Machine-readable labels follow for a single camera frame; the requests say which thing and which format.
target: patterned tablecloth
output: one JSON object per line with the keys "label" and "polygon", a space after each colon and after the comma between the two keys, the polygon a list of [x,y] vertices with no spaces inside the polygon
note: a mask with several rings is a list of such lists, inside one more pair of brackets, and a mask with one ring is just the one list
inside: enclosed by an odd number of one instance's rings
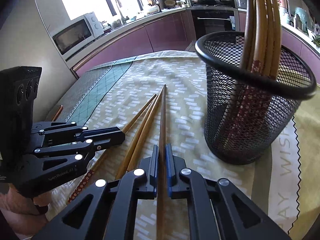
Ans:
{"label": "patterned tablecloth", "polygon": [[[319,112],[314,110],[314,116],[310,116],[302,111],[299,114],[299,110],[296,117],[288,123],[266,150],[266,154],[257,162],[245,166],[226,164],[210,152],[204,140],[203,127],[207,100],[205,64],[195,53],[162,51],[136,57],[130,68],[102,98],[86,125],[89,129],[114,125],[123,127],[154,93],[159,93],[163,84],[167,85],[167,143],[172,144],[173,153],[183,157],[187,167],[198,171],[205,178],[213,180],[221,177],[228,178],[284,231],[290,231],[293,239],[302,239],[316,217],[295,222],[298,215],[303,213],[298,198],[301,191],[299,189],[303,183],[303,180],[300,182],[300,177],[302,179],[306,177],[304,174],[300,176],[300,161],[307,157],[303,152],[304,156],[300,159],[302,152],[299,149],[301,144],[298,145],[300,132],[296,127],[303,126],[303,123],[308,122],[310,118],[316,120],[310,128],[313,128],[314,124],[319,126]],[[315,104],[318,101],[315,100],[311,100],[313,102],[311,106],[306,107],[305,103],[302,103],[301,107],[304,111],[310,111],[310,107],[317,108]],[[91,183],[100,178],[114,180],[140,122],[141,118],[126,134],[126,140],[122,145],[108,150],[107,160],[93,176]],[[141,152],[141,158],[151,156],[153,145],[159,143],[159,125],[160,109]],[[307,140],[308,131],[301,128],[301,133],[303,140]],[[319,152],[319,143],[316,140],[312,140],[311,143],[314,147],[318,146],[318,148],[309,148],[309,154],[313,156],[316,151]],[[96,152],[89,167],[102,152]],[[81,178],[77,178],[52,192],[53,202],[47,213],[49,220],[65,207],[66,200],[80,180]],[[319,209],[320,200],[313,203],[314,205],[308,203],[307,206]],[[307,228],[301,229],[301,223],[306,223],[304,225],[307,225]],[[300,230],[295,231],[296,224]],[[188,227],[186,200],[167,200],[167,238],[189,239]],[[156,239],[156,200],[139,200],[134,238]]]}

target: zigzag line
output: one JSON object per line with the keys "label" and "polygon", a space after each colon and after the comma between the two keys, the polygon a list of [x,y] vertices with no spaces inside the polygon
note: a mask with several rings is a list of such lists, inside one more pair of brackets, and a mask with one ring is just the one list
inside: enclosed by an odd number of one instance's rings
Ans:
{"label": "zigzag line", "polygon": [[[297,219],[298,219],[298,216],[299,216],[299,214],[300,214],[300,210],[299,210],[300,203],[298,202],[298,199],[299,199],[299,197],[300,197],[300,196],[299,196],[299,190],[300,190],[300,182],[301,182],[301,178],[300,178],[300,174],[301,174],[301,170],[300,170],[300,166],[301,166],[300,158],[301,158],[301,155],[299,154],[300,148],[299,148],[299,141],[298,141],[298,134],[297,134],[296,122],[294,121],[294,117],[292,118],[292,121],[293,121],[293,123],[294,123],[293,127],[294,127],[294,133],[296,134],[297,148],[298,148],[298,156],[299,156],[299,158],[298,158],[298,162],[299,162],[299,167],[298,167],[298,170],[299,170],[299,174],[298,174],[298,178],[299,178],[298,187],[299,187],[299,189],[298,189],[298,191],[297,191],[297,196],[298,196],[298,197],[297,197],[297,200],[296,200],[296,202],[297,202],[297,204],[298,204],[298,206],[297,206],[297,210],[298,210]],[[293,221],[291,228],[288,230],[288,234],[289,234],[289,231],[293,228],[293,224],[295,223],[295,221]]]}

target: bundle of chopsticks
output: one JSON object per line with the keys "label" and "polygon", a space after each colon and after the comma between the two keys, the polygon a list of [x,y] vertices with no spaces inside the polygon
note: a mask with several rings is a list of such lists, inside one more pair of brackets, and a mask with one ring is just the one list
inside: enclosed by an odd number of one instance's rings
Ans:
{"label": "bundle of chopsticks", "polygon": [[[137,132],[135,133],[127,149],[125,157],[121,165],[119,166],[115,179],[121,179],[126,172],[132,171],[136,168],[138,161],[140,159],[140,152],[148,136],[149,130],[151,128],[154,116],[157,112],[161,99],[163,99],[162,105],[163,104],[165,105],[165,97],[161,97],[162,95],[165,95],[166,93],[165,91],[166,91],[166,85],[162,87],[162,90],[160,91],[159,95],[154,94],[150,98],[150,100],[134,116],[134,118],[128,124],[126,124],[125,127],[122,129],[122,132],[126,133],[132,127],[135,121],[140,117],[140,115],[148,108]],[[72,200],[74,200],[76,196],[80,194],[80,192],[85,188],[86,184],[90,180],[90,177],[100,168],[101,164],[105,161],[106,158],[107,158],[107,150],[105,150],[101,154],[101,156],[96,161],[96,163],[83,177],[83,179],[81,180],[77,188],[74,190],[70,198],[67,200],[67,204],[70,203]]]}
{"label": "bundle of chopsticks", "polygon": [[[239,68],[276,79],[281,54],[277,0],[248,0],[244,46]],[[221,136],[230,142],[254,133],[265,120],[271,95],[236,82],[222,120]]]}

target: oven handle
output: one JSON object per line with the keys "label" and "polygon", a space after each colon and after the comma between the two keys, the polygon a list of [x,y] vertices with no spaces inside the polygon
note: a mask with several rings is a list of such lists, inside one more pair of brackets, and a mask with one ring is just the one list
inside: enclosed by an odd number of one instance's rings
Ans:
{"label": "oven handle", "polygon": [[198,20],[224,20],[224,21],[230,21],[230,19],[223,19],[223,18],[197,18]]}

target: yellow fabric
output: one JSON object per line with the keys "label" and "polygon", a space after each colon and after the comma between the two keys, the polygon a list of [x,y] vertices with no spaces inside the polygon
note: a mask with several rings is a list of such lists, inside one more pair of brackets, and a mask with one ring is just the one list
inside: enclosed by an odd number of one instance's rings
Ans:
{"label": "yellow fabric", "polygon": [[320,87],[311,100],[301,103],[294,121],[301,156],[300,214],[289,235],[301,240],[320,213]]}

